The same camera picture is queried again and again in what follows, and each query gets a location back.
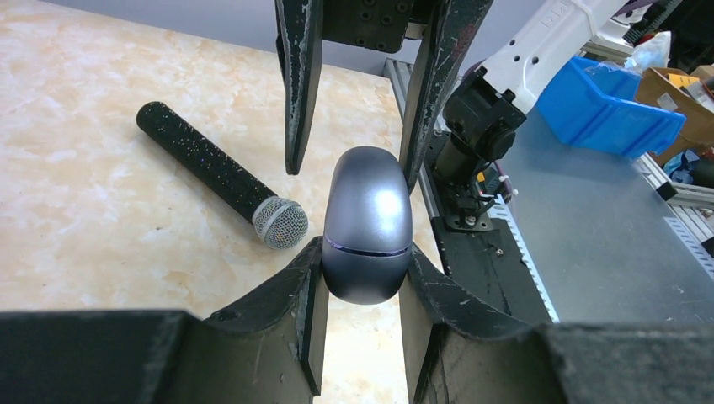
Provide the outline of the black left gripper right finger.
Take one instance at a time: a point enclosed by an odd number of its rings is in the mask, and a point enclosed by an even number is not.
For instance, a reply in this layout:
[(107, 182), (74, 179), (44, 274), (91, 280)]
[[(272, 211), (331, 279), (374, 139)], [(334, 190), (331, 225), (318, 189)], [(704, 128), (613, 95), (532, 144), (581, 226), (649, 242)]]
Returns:
[(414, 247), (399, 291), (411, 403), (710, 403), (710, 324), (529, 325)]

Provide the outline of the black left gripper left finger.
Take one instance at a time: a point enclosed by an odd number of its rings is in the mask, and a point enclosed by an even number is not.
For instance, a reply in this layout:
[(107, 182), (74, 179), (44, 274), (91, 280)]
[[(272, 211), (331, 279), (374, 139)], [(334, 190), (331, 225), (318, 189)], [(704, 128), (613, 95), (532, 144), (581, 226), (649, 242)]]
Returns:
[(4, 403), (310, 403), (322, 389), (322, 238), (206, 319), (181, 310), (1, 315)]

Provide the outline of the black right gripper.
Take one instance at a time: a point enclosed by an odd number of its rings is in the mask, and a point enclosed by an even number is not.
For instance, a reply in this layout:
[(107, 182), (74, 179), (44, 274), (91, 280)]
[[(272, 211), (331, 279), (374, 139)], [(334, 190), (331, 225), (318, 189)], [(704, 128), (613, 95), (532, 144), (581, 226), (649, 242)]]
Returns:
[(408, 190), (413, 191), (435, 121), (493, 2), (284, 0), (274, 5), (289, 175), (301, 171), (306, 154), (322, 69), (322, 39), (394, 54), (404, 41), (423, 36), (408, 85), (399, 153)]

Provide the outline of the grey-blue earbud case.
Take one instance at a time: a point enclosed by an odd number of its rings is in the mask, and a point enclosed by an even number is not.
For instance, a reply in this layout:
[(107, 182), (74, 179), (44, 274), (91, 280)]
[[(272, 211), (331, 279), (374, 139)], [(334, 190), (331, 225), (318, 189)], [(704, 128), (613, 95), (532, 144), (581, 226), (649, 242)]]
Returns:
[(397, 159), (373, 146), (347, 150), (333, 173), (322, 237), (330, 292), (371, 306), (400, 289), (412, 257), (410, 193)]

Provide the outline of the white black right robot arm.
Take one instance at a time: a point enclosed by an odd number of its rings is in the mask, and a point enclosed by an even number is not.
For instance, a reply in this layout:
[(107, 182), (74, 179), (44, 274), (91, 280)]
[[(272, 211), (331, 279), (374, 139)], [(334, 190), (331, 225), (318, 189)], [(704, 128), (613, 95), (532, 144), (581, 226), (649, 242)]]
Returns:
[[(547, 1), (514, 38), (483, 61), (481, 95), (517, 114), (535, 105), (576, 49), (623, 7), (621, 1)], [(409, 82), (399, 161), (412, 188), (437, 114), (491, 8), (489, 1), (278, 1), (276, 49), (285, 83), (285, 169), (301, 170), (312, 127), (324, 41), (395, 53), (408, 26), (422, 27)]]

